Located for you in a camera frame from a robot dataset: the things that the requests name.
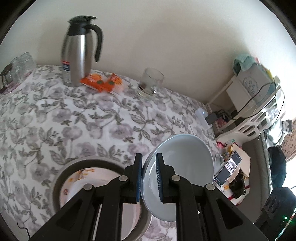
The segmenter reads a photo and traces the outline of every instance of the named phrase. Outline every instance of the white plate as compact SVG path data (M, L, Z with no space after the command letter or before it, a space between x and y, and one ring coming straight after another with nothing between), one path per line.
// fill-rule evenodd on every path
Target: white plate
M73 173L63 184L60 192L60 207L65 205L85 184L91 183L94 187L106 185L120 174L109 169L92 167ZM123 204L121 239L125 239L134 229L140 218L140 203Z
M159 144L148 156L143 167L141 195L153 216L164 221L176 221L176 206L160 202L155 157L162 153L166 165L192 184L204 186L213 182L214 164L207 145L197 136L179 134Z

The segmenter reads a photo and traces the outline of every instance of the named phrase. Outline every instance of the orange snack package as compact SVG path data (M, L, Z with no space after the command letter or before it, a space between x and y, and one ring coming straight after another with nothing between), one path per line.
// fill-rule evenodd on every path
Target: orange snack package
M99 74L90 74L82 78L80 82L98 92L107 91L119 93L124 89L123 81L116 74L112 74L107 80L103 80Z
M80 83L86 85L89 88L97 90L98 92L102 92L104 90L104 81L99 74L90 74L87 77L82 78Z

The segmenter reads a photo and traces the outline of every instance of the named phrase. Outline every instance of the white device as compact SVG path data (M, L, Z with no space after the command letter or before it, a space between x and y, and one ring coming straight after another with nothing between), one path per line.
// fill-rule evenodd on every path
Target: white device
M204 129L210 129L212 127L212 125L209 125L207 123L207 121L205 120L205 118L209 115L207 113L207 111L203 108L198 108L196 111L195 111L195 115L197 116L198 120L200 121L200 124L202 125L202 127Z

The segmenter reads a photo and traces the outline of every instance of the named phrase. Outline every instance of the light blue towel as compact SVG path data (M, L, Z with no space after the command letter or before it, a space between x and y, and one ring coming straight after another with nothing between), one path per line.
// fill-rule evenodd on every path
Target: light blue towel
M241 70L246 71L256 63L256 60L251 55L246 53L240 54L233 61L233 72L237 76Z

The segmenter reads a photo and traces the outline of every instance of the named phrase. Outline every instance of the curtain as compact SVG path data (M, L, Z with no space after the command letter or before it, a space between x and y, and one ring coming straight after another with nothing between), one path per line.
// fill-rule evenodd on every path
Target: curtain
M293 125L293 132L285 136L281 148L286 156L286 162L296 156L296 120L293 121Z

